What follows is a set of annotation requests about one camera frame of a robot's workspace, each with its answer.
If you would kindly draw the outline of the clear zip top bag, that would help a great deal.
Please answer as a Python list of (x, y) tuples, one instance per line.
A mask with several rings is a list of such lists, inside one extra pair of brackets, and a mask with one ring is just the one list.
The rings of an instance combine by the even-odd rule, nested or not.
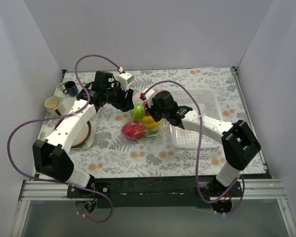
[(121, 133), (131, 140), (153, 139), (161, 135), (164, 121), (156, 122), (148, 111), (147, 102), (135, 103), (128, 113), (128, 118), (121, 128)]

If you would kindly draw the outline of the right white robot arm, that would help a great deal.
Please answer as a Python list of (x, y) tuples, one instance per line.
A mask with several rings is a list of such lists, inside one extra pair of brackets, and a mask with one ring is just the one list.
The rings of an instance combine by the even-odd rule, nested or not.
[(261, 150), (260, 143), (243, 120), (231, 123), (201, 116), (191, 107), (179, 106), (169, 91), (156, 93), (145, 89), (140, 98), (147, 102), (147, 111), (154, 121), (165, 119), (174, 127), (199, 132), (222, 144), (226, 163), (213, 184), (214, 192), (219, 196), (231, 191), (232, 181)]

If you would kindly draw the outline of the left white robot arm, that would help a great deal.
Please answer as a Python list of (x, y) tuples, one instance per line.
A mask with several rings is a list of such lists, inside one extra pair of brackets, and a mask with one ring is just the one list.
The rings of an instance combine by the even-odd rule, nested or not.
[(83, 197), (91, 197), (95, 192), (95, 185), (91, 182), (93, 177), (76, 168), (68, 153), (85, 124), (105, 104), (111, 104), (122, 112), (134, 108), (133, 90), (129, 88), (133, 80), (134, 76), (127, 72), (114, 77), (112, 73), (97, 71), (94, 81), (77, 95), (67, 117), (45, 140), (36, 140), (33, 144), (36, 171), (78, 186)]

